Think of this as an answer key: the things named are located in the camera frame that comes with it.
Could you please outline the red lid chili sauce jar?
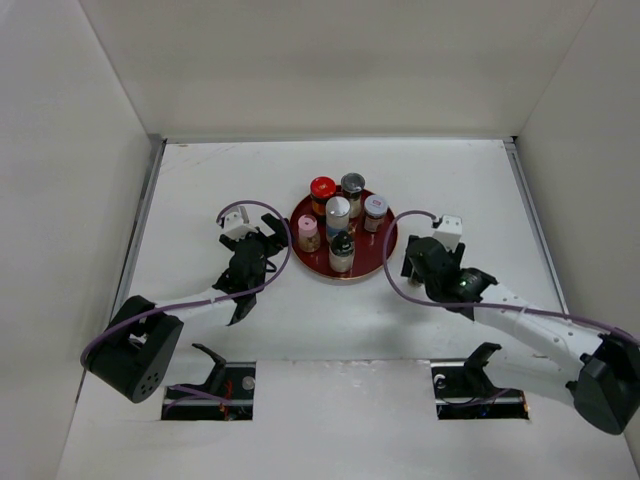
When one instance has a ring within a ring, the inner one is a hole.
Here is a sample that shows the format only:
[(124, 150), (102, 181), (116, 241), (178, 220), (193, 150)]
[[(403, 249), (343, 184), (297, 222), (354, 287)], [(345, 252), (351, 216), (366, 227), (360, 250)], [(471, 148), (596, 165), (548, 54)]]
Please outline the red lid chili sauce jar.
[(314, 178), (310, 183), (311, 207), (314, 215), (324, 219), (326, 217), (326, 204), (336, 194), (336, 184), (327, 176)]

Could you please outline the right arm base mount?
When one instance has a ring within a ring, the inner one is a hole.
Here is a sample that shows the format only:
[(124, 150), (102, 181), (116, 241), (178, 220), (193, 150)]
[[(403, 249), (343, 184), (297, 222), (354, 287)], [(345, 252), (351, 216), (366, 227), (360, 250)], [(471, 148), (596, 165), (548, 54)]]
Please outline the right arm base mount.
[(430, 363), (436, 415), (439, 420), (528, 420), (524, 393), (495, 387), (484, 368), (501, 349), (485, 342), (465, 359)]

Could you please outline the silver lid tall jar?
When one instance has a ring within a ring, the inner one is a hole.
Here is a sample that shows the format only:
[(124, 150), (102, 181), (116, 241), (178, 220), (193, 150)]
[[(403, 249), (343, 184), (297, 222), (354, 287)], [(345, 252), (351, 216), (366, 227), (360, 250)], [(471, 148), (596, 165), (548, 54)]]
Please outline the silver lid tall jar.
[(342, 196), (331, 197), (325, 206), (326, 238), (331, 242), (340, 232), (347, 231), (350, 221), (350, 202)]

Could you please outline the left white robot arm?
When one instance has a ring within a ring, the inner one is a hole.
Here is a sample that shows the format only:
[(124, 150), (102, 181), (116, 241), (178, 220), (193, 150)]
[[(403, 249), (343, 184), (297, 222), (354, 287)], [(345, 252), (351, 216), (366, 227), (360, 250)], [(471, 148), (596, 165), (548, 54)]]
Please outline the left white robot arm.
[(257, 295), (277, 276), (271, 258), (292, 252), (289, 221), (279, 214), (261, 220), (272, 230), (264, 234), (249, 223), (242, 208), (219, 220), (219, 241), (231, 252), (228, 267), (205, 291), (173, 304), (135, 295), (121, 305), (107, 328), (92, 340), (80, 357), (82, 367), (134, 404), (149, 398), (169, 369), (182, 319), (206, 312), (215, 326), (233, 326), (257, 304)]

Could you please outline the pink lid spice shaker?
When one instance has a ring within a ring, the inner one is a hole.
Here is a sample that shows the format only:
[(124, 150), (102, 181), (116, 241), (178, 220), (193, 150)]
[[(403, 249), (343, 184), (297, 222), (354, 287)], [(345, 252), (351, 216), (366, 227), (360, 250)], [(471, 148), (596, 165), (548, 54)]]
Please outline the pink lid spice shaker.
[(312, 215), (302, 215), (298, 222), (298, 246), (306, 253), (314, 253), (321, 246), (317, 220)]

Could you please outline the black pump white bottle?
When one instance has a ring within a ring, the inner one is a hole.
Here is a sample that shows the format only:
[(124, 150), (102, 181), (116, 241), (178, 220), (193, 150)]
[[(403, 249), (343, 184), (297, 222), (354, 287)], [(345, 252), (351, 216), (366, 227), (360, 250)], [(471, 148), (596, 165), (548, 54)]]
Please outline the black pump white bottle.
[(353, 267), (355, 240), (348, 231), (339, 232), (329, 246), (329, 266), (337, 273), (346, 273)]

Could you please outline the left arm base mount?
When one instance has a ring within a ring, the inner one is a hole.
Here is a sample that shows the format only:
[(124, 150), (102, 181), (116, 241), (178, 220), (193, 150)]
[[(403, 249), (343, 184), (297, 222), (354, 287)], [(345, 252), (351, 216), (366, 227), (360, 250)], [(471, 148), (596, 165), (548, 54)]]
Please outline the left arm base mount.
[(192, 347), (212, 361), (199, 384), (180, 383), (166, 388), (160, 419), (163, 421), (251, 421), (256, 389), (255, 362), (228, 362), (207, 346)]

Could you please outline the black top grinder bottle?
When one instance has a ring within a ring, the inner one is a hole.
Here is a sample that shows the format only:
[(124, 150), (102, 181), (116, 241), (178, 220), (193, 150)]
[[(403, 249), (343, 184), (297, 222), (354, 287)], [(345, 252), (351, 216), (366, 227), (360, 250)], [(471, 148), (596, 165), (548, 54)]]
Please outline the black top grinder bottle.
[(350, 205), (349, 218), (357, 218), (362, 210), (362, 194), (365, 189), (364, 177), (356, 172), (349, 172), (341, 178), (341, 192)]

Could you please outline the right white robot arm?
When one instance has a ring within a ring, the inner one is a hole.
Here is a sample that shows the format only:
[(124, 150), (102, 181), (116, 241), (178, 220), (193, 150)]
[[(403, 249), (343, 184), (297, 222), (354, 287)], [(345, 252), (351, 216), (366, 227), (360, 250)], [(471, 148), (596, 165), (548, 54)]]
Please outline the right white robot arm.
[(473, 394), (534, 392), (573, 407), (589, 424), (620, 435), (639, 409), (639, 343), (618, 330), (545, 313), (477, 268), (461, 265), (464, 247), (410, 236), (402, 276), (423, 284), (438, 306), (499, 330), (535, 356), (484, 342), (466, 358), (462, 377)]

